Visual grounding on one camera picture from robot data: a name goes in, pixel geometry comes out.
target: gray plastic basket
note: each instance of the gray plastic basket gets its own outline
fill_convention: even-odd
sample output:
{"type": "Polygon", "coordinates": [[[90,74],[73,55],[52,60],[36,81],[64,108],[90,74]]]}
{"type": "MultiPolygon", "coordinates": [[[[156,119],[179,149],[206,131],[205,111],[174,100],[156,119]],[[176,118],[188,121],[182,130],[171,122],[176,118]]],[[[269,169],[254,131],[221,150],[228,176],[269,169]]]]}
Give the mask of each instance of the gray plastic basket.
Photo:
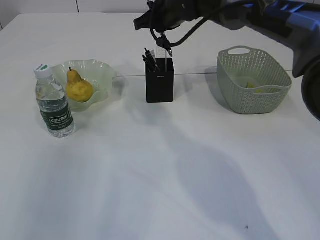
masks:
{"type": "Polygon", "coordinates": [[[292,80],[267,52],[235,46],[218,54],[217,77],[230,108],[239,114],[265,114],[275,110],[289,92],[292,80]],[[230,50],[247,49],[245,54],[230,50]]]}

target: water bottle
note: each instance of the water bottle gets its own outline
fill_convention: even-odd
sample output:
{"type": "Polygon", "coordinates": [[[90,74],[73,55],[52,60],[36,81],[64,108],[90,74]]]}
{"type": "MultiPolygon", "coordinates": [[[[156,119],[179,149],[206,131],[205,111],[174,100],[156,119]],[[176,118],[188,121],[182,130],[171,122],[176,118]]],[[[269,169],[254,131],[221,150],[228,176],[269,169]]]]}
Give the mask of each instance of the water bottle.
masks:
{"type": "Polygon", "coordinates": [[[69,136],[75,131],[75,123],[65,90],[47,64],[41,64],[33,71],[37,79],[36,100],[48,131],[56,138],[69,136]]]}

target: wavy glass bowl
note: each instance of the wavy glass bowl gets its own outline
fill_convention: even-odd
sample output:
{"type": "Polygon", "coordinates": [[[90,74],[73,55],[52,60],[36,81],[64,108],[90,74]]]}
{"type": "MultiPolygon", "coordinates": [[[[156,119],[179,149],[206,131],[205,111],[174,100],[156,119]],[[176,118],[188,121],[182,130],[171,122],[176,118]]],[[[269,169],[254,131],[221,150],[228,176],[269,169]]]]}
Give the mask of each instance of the wavy glass bowl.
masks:
{"type": "Polygon", "coordinates": [[[80,76],[90,82],[94,88],[92,97],[86,102],[78,102],[68,98],[72,111],[81,112],[92,104],[108,98],[113,88],[113,79],[117,76],[115,70],[108,64],[98,60],[70,60],[52,68],[56,80],[66,90],[69,67],[76,70],[80,76]]]}

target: black pen holder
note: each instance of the black pen holder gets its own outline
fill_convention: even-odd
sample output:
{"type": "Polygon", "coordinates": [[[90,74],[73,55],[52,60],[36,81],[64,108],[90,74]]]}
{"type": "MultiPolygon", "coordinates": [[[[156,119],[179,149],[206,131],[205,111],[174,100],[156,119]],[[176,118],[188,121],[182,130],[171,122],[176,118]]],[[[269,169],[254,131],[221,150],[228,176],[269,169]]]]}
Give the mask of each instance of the black pen holder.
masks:
{"type": "Polygon", "coordinates": [[[172,103],[175,82],[175,68],[172,58],[167,58],[167,63],[165,58],[157,58],[156,64],[160,71],[151,72],[145,65],[146,102],[172,103]]]}

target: pear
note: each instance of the pear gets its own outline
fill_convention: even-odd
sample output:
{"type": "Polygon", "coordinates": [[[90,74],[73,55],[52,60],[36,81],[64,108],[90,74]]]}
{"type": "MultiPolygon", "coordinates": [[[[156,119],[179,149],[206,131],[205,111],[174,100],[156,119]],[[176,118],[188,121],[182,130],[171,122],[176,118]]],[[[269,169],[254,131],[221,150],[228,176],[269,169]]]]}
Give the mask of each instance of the pear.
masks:
{"type": "Polygon", "coordinates": [[[76,70],[69,67],[68,83],[66,84],[66,95],[77,102],[84,103],[94,94],[94,88],[90,82],[81,78],[76,70]]]}

